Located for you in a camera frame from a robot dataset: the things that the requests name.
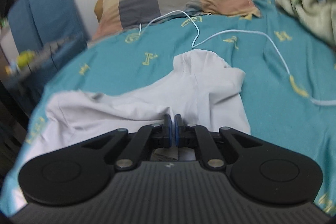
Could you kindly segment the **white garment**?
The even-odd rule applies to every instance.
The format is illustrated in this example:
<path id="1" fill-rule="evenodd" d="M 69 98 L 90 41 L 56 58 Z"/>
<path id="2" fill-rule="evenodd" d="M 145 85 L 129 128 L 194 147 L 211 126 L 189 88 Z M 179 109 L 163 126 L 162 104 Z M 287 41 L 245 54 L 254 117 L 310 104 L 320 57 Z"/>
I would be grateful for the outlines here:
<path id="1" fill-rule="evenodd" d="M 210 131 L 223 126 L 251 131 L 240 92 L 245 74 L 211 51 L 192 50 L 174 57 L 173 70 L 144 88 L 120 96 L 69 91 L 46 106 L 47 124 L 33 140 L 24 161 L 118 128 L 136 132 L 165 115 L 179 114 Z"/>

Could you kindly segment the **blue folding sofa chair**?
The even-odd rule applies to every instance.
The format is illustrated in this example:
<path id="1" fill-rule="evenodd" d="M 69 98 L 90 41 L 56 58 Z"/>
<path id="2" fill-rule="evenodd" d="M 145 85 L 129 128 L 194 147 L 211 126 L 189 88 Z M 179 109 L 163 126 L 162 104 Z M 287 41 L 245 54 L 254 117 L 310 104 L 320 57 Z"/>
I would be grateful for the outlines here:
<path id="1" fill-rule="evenodd" d="M 87 47 L 89 35 L 75 0 L 17 0 L 9 10 L 8 21 L 19 53 L 39 51 L 49 43 L 65 41 L 23 81 L 32 89 L 42 89 Z"/>

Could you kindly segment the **teal patterned bed sheet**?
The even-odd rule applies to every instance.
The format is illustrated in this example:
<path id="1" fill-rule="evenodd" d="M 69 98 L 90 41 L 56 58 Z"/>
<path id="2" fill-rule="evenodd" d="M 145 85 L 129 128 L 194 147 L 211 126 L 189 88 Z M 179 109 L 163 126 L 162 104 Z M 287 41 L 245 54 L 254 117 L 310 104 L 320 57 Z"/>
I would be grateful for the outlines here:
<path id="1" fill-rule="evenodd" d="M 1 189 L 1 211 L 15 214 L 25 199 L 18 172 L 47 123 L 45 106 L 57 92 L 83 90 L 116 96 L 152 84 L 173 69 L 173 58 L 196 42 L 245 72 L 241 98 L 253 136 L 311 157 L 323 171 L 315 200 L 335 215 L 335 53 L 279 10 L 256 0 L 261 18 L 203 15 L 169 17 L 143 30 L 102 39 L 46 85 L 25 142 Z"/>

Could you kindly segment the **yellow green plush toy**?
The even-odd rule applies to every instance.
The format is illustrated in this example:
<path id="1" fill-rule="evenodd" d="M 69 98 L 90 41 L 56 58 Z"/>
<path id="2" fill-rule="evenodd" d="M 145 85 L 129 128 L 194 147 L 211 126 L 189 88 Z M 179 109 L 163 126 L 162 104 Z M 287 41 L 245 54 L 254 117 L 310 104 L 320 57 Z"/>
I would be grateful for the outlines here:
<path id="1" fill-rule="evenodd" d="M 16 59 L 16 64 L 19 69 L 24 68 L 26 65 L 28 65 L 34 58 L 36 53 L 31 50 L 23 51 L 19 54 L 19 56 Z"/>

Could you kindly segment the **grey cloth on chair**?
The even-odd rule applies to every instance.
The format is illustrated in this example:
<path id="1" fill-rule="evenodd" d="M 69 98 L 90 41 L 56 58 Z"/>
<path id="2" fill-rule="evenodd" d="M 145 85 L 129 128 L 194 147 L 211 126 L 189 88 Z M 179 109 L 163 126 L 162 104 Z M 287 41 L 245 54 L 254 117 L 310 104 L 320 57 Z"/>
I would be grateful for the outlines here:
<path id="1" fill-rule="evenodd" d="M 74 40 L 76 36 L 68 36 L 64 39 L 57 40 L 54 42 L 47 43 L 42 50 L 38 51 L 35 54 L 35 57 L 29 61 L 27 64 L 27 67 L 30 71 L 33 71 L 37 69 L 38 67 L 41 67 L 43 63 L 45 63 L 54 53 L 56 53 L 58 50 L 60 50 L 64 45 L 68 44 L 72 40 Z"/>

